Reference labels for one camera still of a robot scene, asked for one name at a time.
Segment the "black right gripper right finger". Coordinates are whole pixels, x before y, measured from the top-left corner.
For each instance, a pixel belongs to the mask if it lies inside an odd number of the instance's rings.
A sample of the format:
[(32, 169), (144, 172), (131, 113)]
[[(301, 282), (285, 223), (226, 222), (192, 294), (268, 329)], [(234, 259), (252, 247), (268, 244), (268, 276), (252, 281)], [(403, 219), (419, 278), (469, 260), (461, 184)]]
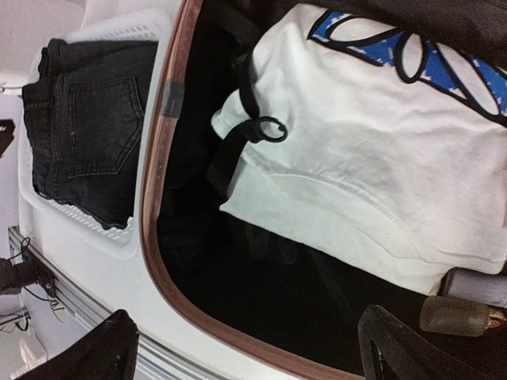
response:
[(366, 379), (495, 379), (430, 344), (381, 306), (370, 305), (358, 325)]

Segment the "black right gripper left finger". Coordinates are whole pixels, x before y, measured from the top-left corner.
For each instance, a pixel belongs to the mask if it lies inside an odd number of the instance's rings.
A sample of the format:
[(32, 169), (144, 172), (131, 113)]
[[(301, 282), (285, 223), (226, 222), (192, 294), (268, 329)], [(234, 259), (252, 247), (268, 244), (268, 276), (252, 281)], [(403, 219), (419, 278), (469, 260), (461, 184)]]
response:
[(132, 380), (139, 330), (126, 310), (117, 310), (82, 339), (23, 375), (25, 380)]

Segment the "pink hard-shell suitcase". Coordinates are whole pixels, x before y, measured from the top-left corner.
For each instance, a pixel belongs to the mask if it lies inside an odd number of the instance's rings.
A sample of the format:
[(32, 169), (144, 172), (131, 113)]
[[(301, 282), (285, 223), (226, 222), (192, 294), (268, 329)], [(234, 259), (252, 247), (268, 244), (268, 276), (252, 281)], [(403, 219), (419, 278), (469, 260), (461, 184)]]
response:
[(371, 19), (478, 56), (506, 69), (503, 1), (190, 2), (178, 41), (185, 80), (171, 89), (179, 110), (165, 177), (148, 177), (154, 223), (145, 250), (155, 283), (198, 313), (198, 325), (236, 348), (295, 374), (363, 374), (358, 325), (381, 306), (416, 333), (421, 294), (244, 222), (222, 211), (247, 143), (279, 143), (262, 130), (251, 58), (294, 6)]

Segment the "white cloth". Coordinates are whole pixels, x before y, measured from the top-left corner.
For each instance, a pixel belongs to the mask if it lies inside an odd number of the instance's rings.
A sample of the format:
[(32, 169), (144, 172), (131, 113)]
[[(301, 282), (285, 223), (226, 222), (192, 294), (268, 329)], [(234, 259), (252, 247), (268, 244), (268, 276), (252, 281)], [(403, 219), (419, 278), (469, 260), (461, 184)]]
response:
[(222, 211), (399, 287), (506, 262), (506, 69), (298, 4), (251, 58), (262, 130)]

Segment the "dark jeans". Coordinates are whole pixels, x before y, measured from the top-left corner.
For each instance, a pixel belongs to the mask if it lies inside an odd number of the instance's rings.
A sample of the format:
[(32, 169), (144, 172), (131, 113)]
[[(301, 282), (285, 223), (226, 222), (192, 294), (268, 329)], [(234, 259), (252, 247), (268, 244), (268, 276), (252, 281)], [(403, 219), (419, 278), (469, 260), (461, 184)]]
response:
[(127, 226), (157, 49), (154, 41), (61, 39), (42, 49), (39, 78), (22, 90), (39, 196), (77, 207), (105, 230)]

